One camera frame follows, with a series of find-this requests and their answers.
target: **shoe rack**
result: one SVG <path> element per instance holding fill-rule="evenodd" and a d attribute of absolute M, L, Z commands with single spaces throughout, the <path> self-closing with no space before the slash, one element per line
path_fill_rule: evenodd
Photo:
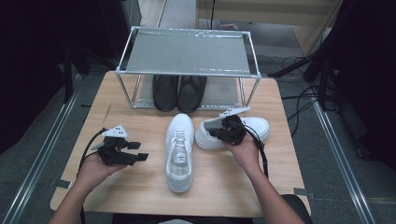
<path fill-rule="evenodd" d="M 248 58 L 247 50 L 252 57 Z M 138 76 L 133 85 L 122 79 L 129 75 Z M 262 78 L 250 32 L 133 26 L 116 69 L 131 108 L 155 108 L 154 75 L 207 77 L 198 109 L 209 110 L 248 106 Z M 245 78 L 255 79 L 248 95 Z"/>

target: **desk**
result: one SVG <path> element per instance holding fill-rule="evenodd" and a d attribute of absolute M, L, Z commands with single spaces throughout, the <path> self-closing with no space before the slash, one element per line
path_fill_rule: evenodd
<path fill-rule="evenodd" d="M 304 55 L 310 54 L 337 14 L 341 0 L 218 0 L 214 20 L 293 25 Z M 212 0 L 196 0 L 199 19 L 212 15 Z"/>
<path fill-rule="evenodd" d="M 126 88 L 132 88 L 137 76 L 124 76 Z M 254 79 L 244 78 L 245 88 Z M 271 132 L 265 141 L 271 182 L 281 194 L 304 188 L 300 168 L 290 137 L 289 126 L 273 79 L 264 78 L 250 103 L 251 109 L 241 117 L 262 117 Z M 81 130 L 75 148 L 64 169 L 63 180 L 74 181 L 78 163 L 90 139 L 103 127 L 122 124 L 129 137 L 142 145 L 133 153 L 149 153 L 140 161 L 114 175 L 97 187 L 84 203 L 86 211 L 157 215 L 192 215 L 226 217 L 262 217 L 259 202 L 244 171 L 231 152 L 205 151 L 193 146 L 193 180 L 191 189 L 176 194 L 166 184 L 165 132 L 177 110 L 131 109 L 125 100 L 114 72 L 105 75 Z M 195 130 L 204 119 L 212 119 L 219 111 L 197 110 L 191 114 Z M 102 142 L 99 136 L 92 145 Z M 56 189 L 50 207 L 57 209 L 68 189 Z M 302 199 L 309 209 L 305 196 Z"/>

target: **metal rail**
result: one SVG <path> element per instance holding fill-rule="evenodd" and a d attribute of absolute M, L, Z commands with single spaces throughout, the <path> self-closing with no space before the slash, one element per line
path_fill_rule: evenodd
<path fill-rule="evenodd" d="M 62 109 L 53 123 L 43 146 L 40 148 L 35 158 L 35 162 L 18 189 L 18 193 L 15 196 L 15 199 L 10 206 L 5 219 L 3 220 L 3 224 L 18 223 L 24 207 L 26 206 L 33 190 L 35 189 L 35 184 L 37 183 L 38 178 L 41 176 L 47 160 L 50 157 L 64 123 L 67 120 L 73 105 L 75 104 L 83 79 L 84 78 L 81 75 L 77 75 L 73 84 L 73 86 L 76 87 L 75 91 L 73 92 L 70 101 L 62 106 Z"/>
<path fill-rule="evenodd" d="M 326 137 L 329 140 L 332 154 L 334 155 L 341 175 L 346 182 L 346 187 L 349 191 L 350 197 L 355 204 L 359 217 L 361 218 L 361 223 L 376 223 L 375 217 L 370 209 L 369 204 L 367 203 L 363 191 L 361 190 L 358 179 L 354 175 L 347 157 L 344 154 L 344 150 L 342 149 L 334 129 L 332 128 L 332 124 L 329 120 L 329 117 L 327 116 L 327 113 L 323 112 L 318 103 L 315 103 L 314 107 Z"/>

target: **gray floor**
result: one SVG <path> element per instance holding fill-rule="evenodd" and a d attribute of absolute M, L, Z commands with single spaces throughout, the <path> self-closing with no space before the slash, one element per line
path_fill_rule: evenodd
<path fill-rule="evenodd" d="M 194 9 L 194 5 L 191 2 L 193 1 L 169 0 L 162 27 L 193 28 L 194 17 L 190 12 Z M 215 28 L 219 28 L 216 22 L 214 24 Z M 206 21 L 200 21 L 200 25 L 200 28 L 205 29 Z M 272 73 L 293 63 L 294 58 L 288 57 L 302 56 L 289 26 L 242 22 L 237 22 L 236 25 L 240 30 L 252 32 L 255 49 L 259 50 L 257 55 L 262 73 Z M 92 62 L 92 67 L 90 75 L 83 77 L 82 88 L 70 116 L 57 138 L 18 223 L 45 223 L 53 214 L 50 209 L 50 199 L 55 188 L 51 187 L 49 182 L 62 175 L 84 119 L 89 113 L 89 108 L 84 105 L 92 103 L 106 72 L 106 68 L 95 62 Z M 307 87 L 302 74 L 301 71 L 296 70 L 292 72 L 292 75 L 277 79 L 282 96 L 299 95 Z M 0 155 L 1 220 L 6 217 L 20 185 L 45 143 L 51 125 L 62 109 L 63 96 L 64 90 L 60 90 L 36 118 L 22 140 Z M 302 104 L 308 101 L 309 99 L 304 99 Z M 283 103 L 287 117 L 296 111 L 296 100 L 285 100 Z M 396 220 L 395 172 L 381 161 L 364 161 L 358 158 L 356 147 L 340 115 L 335 112 L 327 112 L 327 115 L 369 202 L 376 222 L 394 223 Z M 290 122 L 290 131 L 295 126 L 294 121 Z M 297 133 L 293 136 L 293 143 L 305 188 L 311 195 L 310 206 L 314 223 L 361 223 L 345 179 L 342 177 L 313 106 L 300 114 L 300 124 Z M 87 213 L 87 221 L 88 223 L 111 223 L 111 214 Z"/>

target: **black shoe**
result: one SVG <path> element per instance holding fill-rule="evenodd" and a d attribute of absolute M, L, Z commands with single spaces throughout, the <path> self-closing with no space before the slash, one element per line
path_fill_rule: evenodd
<path fill-rule="evenodd" d="M 177 106 L 178 76 L 155 75 L 152 78 L 152 99 L 158 110 L 173 110 Z"/>
<path fill-rule="evenodd" d="M 182 77 L 178 90 L 177 108 L 183 113 L 194 112 L 204 97 L 206 77 Z"/>

